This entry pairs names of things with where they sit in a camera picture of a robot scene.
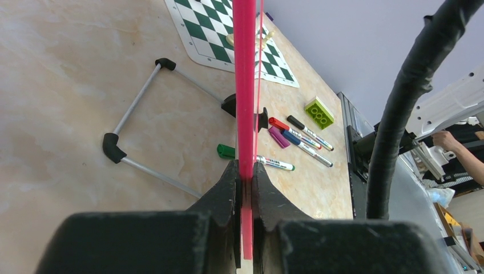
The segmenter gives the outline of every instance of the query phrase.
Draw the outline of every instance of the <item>person's hand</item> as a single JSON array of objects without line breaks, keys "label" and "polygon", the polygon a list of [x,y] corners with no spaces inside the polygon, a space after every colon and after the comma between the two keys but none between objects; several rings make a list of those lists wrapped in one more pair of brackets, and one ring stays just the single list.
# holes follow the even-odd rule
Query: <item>person's hand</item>
[{"label": "person's hand", "polygon": [[448,131],[440,131],[432,135],[432,138],[434,139],[434,145],[440,146],[446,151],[457,152],[462,147],[462,144]]}]

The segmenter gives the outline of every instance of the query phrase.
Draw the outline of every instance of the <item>person's arm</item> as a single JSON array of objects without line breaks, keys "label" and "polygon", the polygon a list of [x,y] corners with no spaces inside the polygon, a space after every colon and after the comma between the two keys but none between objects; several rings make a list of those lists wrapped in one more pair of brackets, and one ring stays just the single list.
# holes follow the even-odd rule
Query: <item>person's arm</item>
[{"label": "person's arm", "polygon": [[484,163],[477,159],[463,144],[459,143],[450,132],[440,131],[432,137],[434,145],[440,146],[446,151],[454,152],[474,181],[484,186]]}]

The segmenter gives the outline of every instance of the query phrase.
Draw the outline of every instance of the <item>beige tabletop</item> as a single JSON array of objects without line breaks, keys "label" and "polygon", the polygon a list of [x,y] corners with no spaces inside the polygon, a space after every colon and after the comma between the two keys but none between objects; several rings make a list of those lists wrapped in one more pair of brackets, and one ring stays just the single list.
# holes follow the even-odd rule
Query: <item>beige tabletop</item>
[{"label": "beige tabletop", "polygon": [[[154,69],[167,57],[225,98],[234,74],[190,60],[162,0],[7,1],[0,7],[0,273],[31,273],[57,226],[75,212],[183,210],[196,198],[101,150]],[[271,22],[266,26],[275,29]],[[296,166],[267,168],[274,185],[316,218],[352,218],[340,101],[277,30],[300,88],[263,80],[261,106],[316,129],[303,106],[318,95],[335,123],[317,131],[335,147],[327,168],[267,130],[259,154]],[[235,120],[175,72],[163,70],[120,133],[130,158],[205,193],[227,165]]]}]

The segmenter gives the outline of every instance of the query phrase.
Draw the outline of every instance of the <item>marker cap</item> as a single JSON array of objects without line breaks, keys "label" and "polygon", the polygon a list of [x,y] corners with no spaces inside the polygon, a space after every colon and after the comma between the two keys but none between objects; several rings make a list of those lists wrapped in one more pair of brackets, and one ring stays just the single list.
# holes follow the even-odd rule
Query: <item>marker cap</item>
[{"label": "marker cap", "polygon": [[271,127],[269,129],[269,134],[280,147],[287,148],[291,145],[291,143],[282,136],[281,132],[276,127]]},{"label": "marker cap", "polygon": [[280,130],[289,130],[289,127],[288,125],[286,125],[285,123],[277,120],[276,118],[274,117],[270,117],[269,118],[269,124],[271,124],[272,126],[274,127],[277,127],[278,129]]},{"label": "marker cap", "polygon": [[235,159],[235,148],[226,146],[225,144],[219,144],[217,146],[217,153],[223,159]]},{"label": "marker cap", "polygon": [[283,130],[281,134],[286,138],[289,142],[299,145],[301,143],[301,140],[299,140],[296,136],[292,135],[289,131]]},{"label": "marker cap", "polygon": [[297,127],[299,130],[303,130],[306,127],[303,123],[299,122],[299,120],[294,118],[294,116],[292,116],[292,115],[289,115],[287,117],[287,121],[289,123],[293,124],[293,126]]}]

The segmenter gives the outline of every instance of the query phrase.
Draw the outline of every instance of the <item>black cable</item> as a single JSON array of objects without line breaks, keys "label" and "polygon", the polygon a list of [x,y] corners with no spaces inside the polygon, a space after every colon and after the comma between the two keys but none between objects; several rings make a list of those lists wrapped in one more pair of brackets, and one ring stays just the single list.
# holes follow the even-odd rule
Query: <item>black cable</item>
[{"label": "black cable", "polygon": [[370,161],[368,219],[388,219],[388,200],[400,139],[417,99],[432,90],[432,77],[465,32],[484,0],[446,0],[415,40],[385,106]]}]

